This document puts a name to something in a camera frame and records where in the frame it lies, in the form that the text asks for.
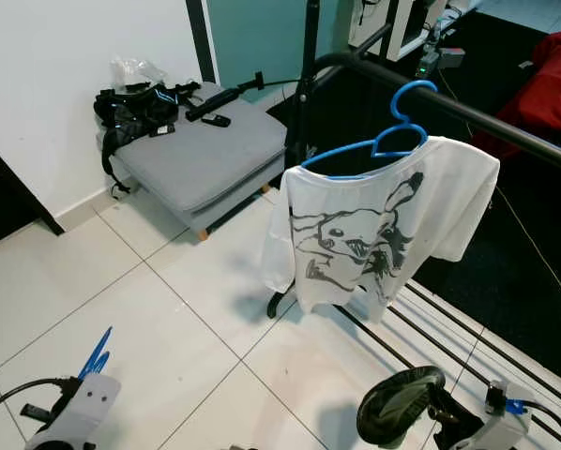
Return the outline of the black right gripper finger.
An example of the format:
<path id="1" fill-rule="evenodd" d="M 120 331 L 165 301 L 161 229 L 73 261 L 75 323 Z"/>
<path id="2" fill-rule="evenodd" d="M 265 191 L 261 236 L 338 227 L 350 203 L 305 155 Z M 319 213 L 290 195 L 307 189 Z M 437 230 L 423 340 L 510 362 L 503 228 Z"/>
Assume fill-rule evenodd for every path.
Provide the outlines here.
<path id="1" fill-rule="evenodd" d="M 368 444 L 401 444 L 431 404 L 432 391 L 443 389 L 445 372 L 417 366 L 392 374 L 367 391 L 356 412 L 356 431 Z"/>

